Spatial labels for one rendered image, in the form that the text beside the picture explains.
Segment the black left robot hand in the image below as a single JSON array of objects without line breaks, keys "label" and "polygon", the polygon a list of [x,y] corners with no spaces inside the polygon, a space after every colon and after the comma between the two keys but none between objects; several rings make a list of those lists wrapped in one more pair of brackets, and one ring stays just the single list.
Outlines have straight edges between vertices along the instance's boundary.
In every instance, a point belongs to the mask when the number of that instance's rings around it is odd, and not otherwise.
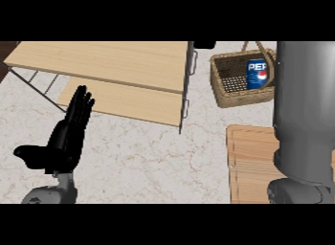
[{"label": "black left robot hand", "polygon": [[42,169],[45,174],[70,173],[79,163],[83,149],[83,131],[93,98],[80,85],[68,102],[64,119],[55,124],[48,144],[20,145],[14,155],[29,169]]}]

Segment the wooden cutting board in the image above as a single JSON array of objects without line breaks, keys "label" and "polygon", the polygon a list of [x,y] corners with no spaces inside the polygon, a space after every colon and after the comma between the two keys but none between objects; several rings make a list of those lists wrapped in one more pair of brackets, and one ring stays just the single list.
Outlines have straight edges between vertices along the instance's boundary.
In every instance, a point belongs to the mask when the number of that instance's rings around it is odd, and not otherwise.
[{"label": "wooden cutting board", "polygon": [[[279,143],[269,127],[232,124],[225,129],[229,202],[266,204],[266,187],[284,178],[273,167],[273,152]],[[335,179],[335,150],[331,155]]]}]

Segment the blue soda can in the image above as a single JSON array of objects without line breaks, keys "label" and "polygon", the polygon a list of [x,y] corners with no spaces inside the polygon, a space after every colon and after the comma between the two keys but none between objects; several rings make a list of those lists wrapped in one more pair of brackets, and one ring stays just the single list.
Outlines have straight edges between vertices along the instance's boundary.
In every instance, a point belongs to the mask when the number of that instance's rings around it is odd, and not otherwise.
[{"label": "blue soda can", "polygon": [[259,89],[268,80],[266,62],[263,58],[250,59],[245,65],[247,89]]}]

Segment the black object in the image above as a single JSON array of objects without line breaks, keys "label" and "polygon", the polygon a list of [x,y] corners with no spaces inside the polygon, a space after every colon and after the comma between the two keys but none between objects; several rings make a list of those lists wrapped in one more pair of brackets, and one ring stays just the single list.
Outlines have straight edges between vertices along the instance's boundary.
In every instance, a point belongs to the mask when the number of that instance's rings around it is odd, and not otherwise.
[{"label": "black object", "polygon": [[214,46],[216,46],[216,43],[213,41],[194,41],[192,42],[192,48],[194,49],[212,50]]}]

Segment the wooden two-tier metal-frame rack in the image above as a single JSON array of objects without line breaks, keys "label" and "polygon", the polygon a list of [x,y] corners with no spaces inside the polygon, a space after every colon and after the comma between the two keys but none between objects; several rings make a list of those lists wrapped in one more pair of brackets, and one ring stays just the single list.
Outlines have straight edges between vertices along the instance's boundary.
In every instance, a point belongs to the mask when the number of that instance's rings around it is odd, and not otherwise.
[{"label": "wooden two-tier metal-frame rack", "polygon": [[57,109],[82,85],[95,112],[179,127],[191,59],[189,41],[21,41],[0,65],[68,78]]}]

